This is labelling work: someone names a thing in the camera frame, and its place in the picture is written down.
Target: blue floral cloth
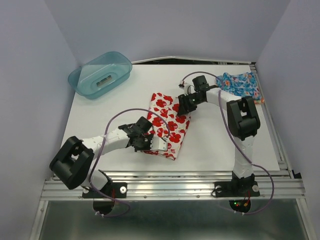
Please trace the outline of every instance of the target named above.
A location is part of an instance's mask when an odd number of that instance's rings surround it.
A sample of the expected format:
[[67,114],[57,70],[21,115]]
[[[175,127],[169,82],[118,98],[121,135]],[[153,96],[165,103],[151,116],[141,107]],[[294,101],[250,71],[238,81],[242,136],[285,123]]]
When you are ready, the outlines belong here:
[[[263,104],[265,100],[260,94],[257,80],[252,72],[239,75],[230,75],[225,72],[218,76],[224,83],[223,90],[239,97],[251,96],[256,104]],[[217,79],[216,84],[221,88],[221,82]]]

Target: floral cloth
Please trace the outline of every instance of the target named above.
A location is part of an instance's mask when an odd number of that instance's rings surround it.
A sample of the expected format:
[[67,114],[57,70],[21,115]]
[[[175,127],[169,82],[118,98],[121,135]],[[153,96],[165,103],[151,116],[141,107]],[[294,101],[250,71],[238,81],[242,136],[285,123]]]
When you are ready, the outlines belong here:
[[164,138],[168,143],[168,149],[167,151],[144,151],[146,154],[176,160],[190,123],[190,114],[177,116],[178,109],[177,97],[167,96],[160,92],[152,94],[149,110],[163,117],[169,125],[170,135],[167,137],[168,129],[162,119],[149,112],[147,119],[152,122],[153,129],[148,133]]
[[[255,75],[246,72],[239,75],[230,75],[225,72],[218,76],[224,83],[223,90],[239,97],[251,96],[256,104],[263,104],[264,98],[261,96]],[[216,84],[221,87],[221,82],[217,79]]]

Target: purple cable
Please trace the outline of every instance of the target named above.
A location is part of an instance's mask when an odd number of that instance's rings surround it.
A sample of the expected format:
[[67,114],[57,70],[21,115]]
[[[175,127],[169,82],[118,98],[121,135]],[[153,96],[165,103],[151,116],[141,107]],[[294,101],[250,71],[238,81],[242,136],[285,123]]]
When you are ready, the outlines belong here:
[[[221,88],[220,89],[223,89],[224,88],[224,82],[219,78],[217,77],[216,75],[210,73],[210,72],[206,72],[206,71],[195,71],[195,72],[191,72],[189,73],[188,75],[186,75],[182,81],[185,82],[185,79],[187,77],[189,77],[190,75],[193,75],[193,74],[208,74],[208,75],[211,75],[213,77],[215,77],[216,79],[218,79],[221,83]],[[252,165],[252,166],[255,166],[257,168],[260,168],[262,169],[263,171],[266,172],[266,174],[269,176],[270,180],[271,180],[271,184],[272,184],[272,192],[271,192],[271,196],[269,198],[269,201],[266,203],[266,205],[262,208],[260,208],[259,210],[256,210],[256,211],[252,211],[252,212],[247,212],[247,213],[244,213],[244,215],[253,215],[253,214],[257,214],[259,212],[261,212],[262,210],[264,210],[272,201],[272,199],[274,198],[274,194],[275,194],[275,182],[270,174],[270,172],[265,169],[263,166],[260,166],[260,165],[257,165],[257,164],[254,164],[249,158],[248,156],[241,150],[241,148],[237,145],[236,141],[234,140],[230,130],[229,130],[229,127],[228,127],[228,124],[227,124],[227,121],[226,121],[226,117],[224,115],[224,111],[223,111],[223,108],[222,108],[222,103],[221,103],[221,90],[219,91],[219,94],[218,94],[218,100],[219,100],[219,108],[220,108],[220,112],[221,112],[221,115],[222,115],[222,119],[223,119],[223,123],[224,123],[224,126],[225,126],[225,129],[226,129],[226,132],[228,133],[232,143],[234,144],[234,146],[236,147],[236,149],[243,155],[243,157]]]
[[109,121],[108,124],[106,125],[105,131],[104,131],[104,136],[103,136],[103,141],[102,141],[102,145],[101,145],[100,151],[98,152],[98,155],[97,155],[97,157],[96,157],[95,163],[94,163],[93,168],[92,168],[92,170],[91,170],[91,172],[90,172],[90,175],[89,175],[89,183],[90,183],[90,186],[92,187],[92,189],[93,189],[94,191],[96,191],[98,194],[100,194],[100,195],[103,196],[104,198],[107,198],[107,199],[110,199],[110,200],[114,201],[115,203],[119,203],[119,204],[124,204],[124,205],[126,205],[126,206],[127,206],[127,210],[124,211],[124,212],[122,212],[122,213],[115,214],[115,215],[104,215],[104,214],[101,214],[101,213],[98,212],[98,211],[95,212],[96,215],[99,215],[99,216],[101,216],[101,217],[103,217],[103,218],[119,217],[119,216],[125,215],[125,214],[128,213],[128,212],[130,211],[130,209],[131,209],[131,206],[130,206],[129,203],[127,203],[127,202],[125,202],[125,201],[122,201],[122,200],[119,200],[119,199],[116,199],[116,198],[113,198],[113,197],[111,197],[111,196],[108,196],[108,195],[104,194],[104,193],[101,192],[99,189],[97,189],[97,188],[94,186],[94,184],[92,183],[92,176],[93,176],[93,173],[94,173],[94,171],[95,171],[95,169],[96,169],[96,167],[97,167],[97,165],[98,165],[98,162],[99,162],[99,159],[100,159],[100,157],[101,157],[102,151],[103,151],[104,146],[105,146],[105,144],[106,144],[106,135],[107,135],[107,133],[108,133],[108,129],[109,129],[109,126],[110,126],[111,122],[112,122],[116,117],[118,117],[119,115],[124,114],[124,113],[126,113],[126,112],[130,112],[130,111],[145,111],[145,112],[148,112],[148,113],[151,113],[151,114],[156,115],[157,117],[159,117],[160,119],[162,119],[162,121],[164,122],[166,128],[168,129],[168,134],[167,134],[167,136],[169,137],[169,135],[170,135],[170,128],[169,128],[168,123],[167,123],[160,115],[156,114],[156,113],[153,112],[153,111],[147,110],[147,109],[143,109],[143,108],[130,108],[130,109],[127,109],[127,110],[124,110],[124,111],[119,112],[117,115],[113,116],[113,117],[110,119],[110,121]]

